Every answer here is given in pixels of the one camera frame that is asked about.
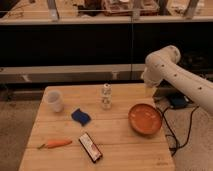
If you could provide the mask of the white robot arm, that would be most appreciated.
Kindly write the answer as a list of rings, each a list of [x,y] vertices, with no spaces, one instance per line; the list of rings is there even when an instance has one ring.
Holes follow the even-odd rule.
[[[145,69],[141,78],[148,87],[158,86],[166,80],[213,115],[213,82],[178,66],[180,58],[179,49],[173,45],[150,53],[145,59]]]

